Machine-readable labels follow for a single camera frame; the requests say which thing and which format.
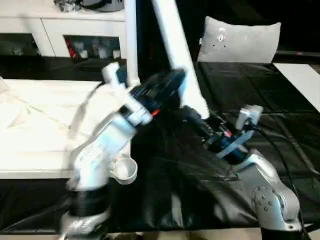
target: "black cable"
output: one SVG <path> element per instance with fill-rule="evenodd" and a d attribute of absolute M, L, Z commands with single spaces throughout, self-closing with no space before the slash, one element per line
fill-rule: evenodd
<path fill-rule="evenodd" d="M 277 145 L 274 143 L 274 141 L 272 141 L 272 139 L 265 133 L 265 131 L 263 131 L 261 128 L 259 127 L 252 127 L 253 130 L 256 130 L 258 131 L 271 145 L 272 147 L 274 148 L 274 150 L 277 152 L 277 154 L 279 155 L 281 161 L 282 161 L 282 164 L 285 168 L 285 171 L 286 171 L 286 174 L 288 176 L 288 179 L 289 179 L 289 182 L 290 182 L 290 185 L 292 187 L 292 190 L 294 192 L 294 194 L 296 195 L 296 197 L 298 198 L 298 201 L 299 201 L 299 194 L 298 194 L 298 191 L 297 191 L 297 188 L 294 184 L 294 181 L 293 181 L 293 178 L 292 178 L 292 174 L 291 174 L 291 171 L 289 169 L 289 166 L 288 166 L 288 163 L 287 161 L 285 160 L 283 154 L 281 153 L 281 151 L 279 150 L 279 148 L 277 147 Z M 306 240 L 311 240 L 311 238 L 309 237 L 308 235 L 308 231 L 306 230 L 305 228 L 305 221 L 304 221 L 304 218 L 302 216 L 302 210 L 301 210 L 301 207 L 299 209 L 299 213 L 298 213 L 298 218 L 299 218 L 299 221 L 301 222 L 301 227 L 302 227 L 302 239 L 306 239 Z"/>

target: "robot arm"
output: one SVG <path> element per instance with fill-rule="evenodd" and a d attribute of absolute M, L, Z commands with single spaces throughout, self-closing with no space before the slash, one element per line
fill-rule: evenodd
<path fill-rule="evenodd" d="M 67 184 L 70 206 L 62 217 L 64 239 L 87 236 L 108 218 L 109 178 L 126 185 L 137 176 L 136 162 L 129 156 L 117 160 L 118 153 L 161 111 L 184 77 L 185 72 L 176 69 L 150 78 L 130 93 L 115 89 L 126 103 L 109 114 L 99 131 L 71 154 L 74 176 Z"/>
<path fill-rule="evenodd" d="M 199 88 L 176 1 L 152 0 L 152 5 L 171 68 L 182 68 L 186 72 L 179 88 L 181 106 L 189 106 L 195 109 L 202 119 L 207 119 L 209 117 L 207 102 Z"/>
<path fill-rule="evenodd" d="M 302 239 L 297 196 L 282 183 L 275 167 L 260 152 L 242 145 L 253 135 L 262 108 L 248 105 L 241 109 L 235 134 L 214 114 L 204 121 L 193 109 L 184 107 L 183 110 L 185 119 L 202 137 L 204 147 L 228 161 L 243 182 L 243 189 L 257 215 L 262 238 Z"/>

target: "white pole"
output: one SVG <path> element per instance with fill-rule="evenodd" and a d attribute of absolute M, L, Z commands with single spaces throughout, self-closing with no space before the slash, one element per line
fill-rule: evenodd
<path fill-rule="evenodd" d="M 126 70 L 128 85 L 140 84 L 137 56 L 136 0 L 125 0 Z"/>
<path fill-rule="evenodd" d="M 186 71 L 184 82 L 179 88 L 181 105 L 188 105 L 195 109 L 202 119 L 207 119 L 207 102 L 200 92 L 176 1 L 152 0 L 152 4 L 171 67 L 183 68 Z"/>

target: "floor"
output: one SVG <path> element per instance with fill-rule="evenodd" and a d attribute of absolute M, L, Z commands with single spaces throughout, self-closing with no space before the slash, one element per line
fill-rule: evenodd
<path fill-rule="evenodd" d="M 310 233 L 312 240 L 320 239 L 320 230 Z M 57 235 L 0 235 L 0 240 L 57 240 Z M 118 235 L 115 240 L 135 240 L 133 234 Z M 259 228 L 222 230 L 148 232 L 144 240 L 261 240 Z"/>

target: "black table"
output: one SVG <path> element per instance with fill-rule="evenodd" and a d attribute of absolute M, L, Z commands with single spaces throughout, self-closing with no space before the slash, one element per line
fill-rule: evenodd
<path fill-rule="evenodd" d="M 107 65 L 53 57 L 2 57 L 0 62 L 3 78 L 36 80 L 102 81 L 100 70 Z M 303 217 L 307 223 L 319 221 L 320 183 L 311 168 L 320 171 L 320 114 L 272 64 L 198 63 L 196 72 L 209 107 L 230 122 L 246 104 L 264 107 L 260 125 L 289 162 Z M 257 227 L 242 182 L 226 162 L 202 148 L 178 115 L 161 113 L 133 139 L 138 177 L 128 186 L 111 181 L 105 230 Z M 263 136 L 256 133 L 247 145 L 263 153 L 290 186 L 277 152 Z M 66 181 L 0 180 L 1 233 L 57 233 Z"/>

